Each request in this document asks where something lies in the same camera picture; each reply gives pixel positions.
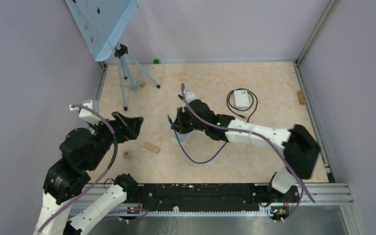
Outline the wooden block near left arm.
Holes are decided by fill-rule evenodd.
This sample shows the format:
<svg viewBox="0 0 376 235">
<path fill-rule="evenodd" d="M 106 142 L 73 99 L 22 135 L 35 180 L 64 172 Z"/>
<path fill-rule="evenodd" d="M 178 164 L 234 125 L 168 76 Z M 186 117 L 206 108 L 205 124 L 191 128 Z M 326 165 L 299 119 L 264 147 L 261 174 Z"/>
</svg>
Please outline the wooden block near left arm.
<svg viewBox="0 0 376 235">
<path fill-rule="evenodd" d="M 160 148 L 155 146 L 154 144 L 151 144 L 149 142 L 146 142 L 143 146 L 146 150 L 153 152 L 155 154 L 158 154 L 160 152 Z"/>
</svg>

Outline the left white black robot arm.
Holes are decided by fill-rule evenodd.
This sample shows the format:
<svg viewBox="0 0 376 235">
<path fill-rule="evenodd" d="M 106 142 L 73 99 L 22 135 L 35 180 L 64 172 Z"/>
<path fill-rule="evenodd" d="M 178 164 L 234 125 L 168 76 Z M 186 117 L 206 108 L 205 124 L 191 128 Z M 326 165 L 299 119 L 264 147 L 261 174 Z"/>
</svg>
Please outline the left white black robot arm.
<svg viewBox="0 0 376 235">
<path fill-rule="evenodd" d="M 112 113 L 113 120 L 70 131 L 60 144 L 61 159 L 47 172 L 43 186 L 43 204 L 34 233 L 36 235 L 87 235 L 114 207 L 132 202 L 138 196 L 138 183 L 130 174 L 117 176 L 109 188 L 83 212 L 69 217 L 73 204 L 94 185 L 93 171 L 112 148 L 138 138 L 143 117 Z"/>
</svg>

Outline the grey network switch box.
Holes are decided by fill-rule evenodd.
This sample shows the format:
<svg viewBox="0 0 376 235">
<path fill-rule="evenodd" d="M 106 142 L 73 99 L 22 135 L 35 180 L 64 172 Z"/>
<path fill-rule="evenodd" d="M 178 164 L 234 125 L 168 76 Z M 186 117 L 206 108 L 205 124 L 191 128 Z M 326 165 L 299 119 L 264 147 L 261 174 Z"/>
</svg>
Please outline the grey network switch box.
<svg viewBox="0 0 376 235">
<path fill-rule="evenodd" d="M 172 137 L 177 141 L 179 142 L 180 144 L 184 145 L 188 142 L 189 138 L 192 136 L 194 132 L 189 132 L 189 133 L 186 133 L 186 134 L 180 134 L 176 131 L 174 131 L 174 133 L 172 134 Z"/>
</svg>

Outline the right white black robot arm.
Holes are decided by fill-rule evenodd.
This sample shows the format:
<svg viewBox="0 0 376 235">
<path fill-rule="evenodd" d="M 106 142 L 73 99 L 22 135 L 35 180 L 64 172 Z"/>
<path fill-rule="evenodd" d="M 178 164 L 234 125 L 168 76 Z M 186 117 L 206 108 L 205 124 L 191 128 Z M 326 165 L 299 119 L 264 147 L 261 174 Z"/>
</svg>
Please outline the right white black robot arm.
<svg viewBox="0 0 376 235">
<path fill-rule="evenodd" d="M 201 131 L 215 141 L 272 149 L 284 164 L 267 189 L 272 201 L 280 202 L 295 183 L 309 194 L 303 181 L 312 177 L 321 147 L 304 126 L 277 129 L 252 124 L 231 115 L 215 114 L 199 99 L 179 107 L 176 117 L 169 117 L 168 121 L 171 129 L 181 135 Z"/>
</svg>

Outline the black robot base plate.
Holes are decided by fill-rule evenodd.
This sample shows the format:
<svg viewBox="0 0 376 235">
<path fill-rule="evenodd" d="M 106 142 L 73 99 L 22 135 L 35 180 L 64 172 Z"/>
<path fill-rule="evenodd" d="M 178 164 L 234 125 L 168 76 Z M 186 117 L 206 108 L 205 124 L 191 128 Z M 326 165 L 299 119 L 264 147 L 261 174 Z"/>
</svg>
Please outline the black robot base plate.
<svg viewBox="0 0 376 235">
<path fill-rule="evenodd" d="M 257 212 L 270 206 L 296 203 L 296 186 L 282 194 L 267 184 L 144 184 L 128 194 L 126 203 L 150 212 Z"/>
</svg>

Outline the white power adapter box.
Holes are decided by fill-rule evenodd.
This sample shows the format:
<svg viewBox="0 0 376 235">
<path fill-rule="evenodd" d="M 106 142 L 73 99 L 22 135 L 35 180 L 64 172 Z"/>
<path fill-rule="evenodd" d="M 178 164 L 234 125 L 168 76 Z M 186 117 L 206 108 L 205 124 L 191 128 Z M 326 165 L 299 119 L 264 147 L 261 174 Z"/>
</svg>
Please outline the white power adapter box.
<svg viewBox="0 0 376 235">
<path fill-rule="evenodd" d="M 236 108 L 248 108 L 250 106 L 247 90 L 234 90 L 233 94 Z"/>
</svg>

